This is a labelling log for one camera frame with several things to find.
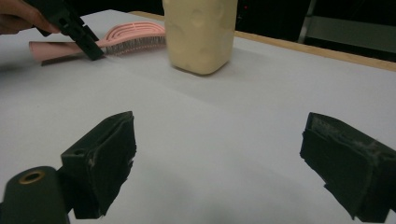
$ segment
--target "white table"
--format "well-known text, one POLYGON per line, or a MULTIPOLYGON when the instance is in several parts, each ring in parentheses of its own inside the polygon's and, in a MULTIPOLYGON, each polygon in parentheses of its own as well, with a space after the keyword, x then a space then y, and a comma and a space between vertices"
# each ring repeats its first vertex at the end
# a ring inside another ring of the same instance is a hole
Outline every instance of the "white table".
MULTIPOLYGON (((84 18, 103 36, 147 20, 105 11, 84 18)), ((37 30, 0 35, 0 196, 102 119, 133 110, 137 154, 99 220, 72 223, 359 223, 323 188, 299 152, 310 111, 396 148, 396 73, 236 38, 231 61, 198 77, 166 49, 41 66, 37 30)), ((395 223, 389 213, 387 223, 395 223)))

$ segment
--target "table edge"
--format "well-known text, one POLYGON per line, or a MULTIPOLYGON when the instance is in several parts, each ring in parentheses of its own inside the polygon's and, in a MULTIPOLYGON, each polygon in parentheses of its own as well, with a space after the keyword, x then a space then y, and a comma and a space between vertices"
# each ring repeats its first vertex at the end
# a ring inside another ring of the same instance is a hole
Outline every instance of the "table edge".
MULTIPOLYGON (((152 13, 147 13, 144 11, 132 11, 130 14, 154 19, 157 21, 164 21, 164 16, 156 15, 152 13)), ((304 53, 314 54, 325 58, 331 58, 339 61, 344 61, 348 63, 357 63, 361 65, 371 66, 375 68, 385 69, 389 71, 396 72, 396 63, 383 61, 379 59, 364 57, 356 54, 344 53, 341 51, 331 50, 331 49, 321 49, 318 47, 308 46, 304 44, 299 44, 295 42, 290 42, 287 40, 275 39, 271 37, 266 37, 262 35, 254 35, 249 33, 244 33, 240 31, 235 31, 235 36, 245 38, 252 41, 261 42, 264 44, 269 44, 284 49, 297 50, 304 53)))

